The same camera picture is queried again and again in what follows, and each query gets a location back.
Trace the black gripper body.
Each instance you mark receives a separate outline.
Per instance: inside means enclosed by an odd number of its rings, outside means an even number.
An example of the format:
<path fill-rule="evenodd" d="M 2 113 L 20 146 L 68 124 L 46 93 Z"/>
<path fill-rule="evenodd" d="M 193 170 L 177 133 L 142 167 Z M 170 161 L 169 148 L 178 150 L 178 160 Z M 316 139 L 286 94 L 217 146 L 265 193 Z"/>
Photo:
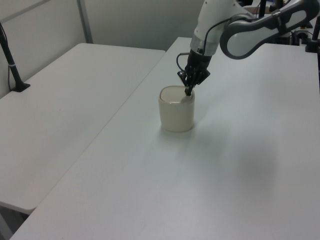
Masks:
<path fill-rule="evenodd" d="M 190 50 L 184 70 L 187 72 L 196 71 L 205 73 L 208 71 L 207 68 L 209 67 L 211 59 L 212 56 L 201 55 L 198 52 Z"/>

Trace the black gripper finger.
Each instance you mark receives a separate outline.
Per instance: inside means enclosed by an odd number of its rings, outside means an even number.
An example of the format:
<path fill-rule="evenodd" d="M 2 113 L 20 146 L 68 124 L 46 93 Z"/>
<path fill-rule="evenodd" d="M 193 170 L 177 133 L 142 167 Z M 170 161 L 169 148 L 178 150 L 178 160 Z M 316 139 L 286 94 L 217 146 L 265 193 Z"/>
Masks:
<path fill-rule="evenodd" d="M 177 72 L 177 75 L 185 87 L 184 93 L 187 96 L 191 96 L 193 86 L 192 86 L 191 79 L 190 79 L 189 75 L 187 74 L 187 72 L 185 70 L 180 70 Z"/>
<path fill-rule="evenodd" d="M 211 73 L 208 70 L 195 72 L 191 78 L 189 95 L 192 94 L 193 88 L 196 85 L 200 85 L 203 81 L 205 81 L 210 76 L 210 74 Z"/>

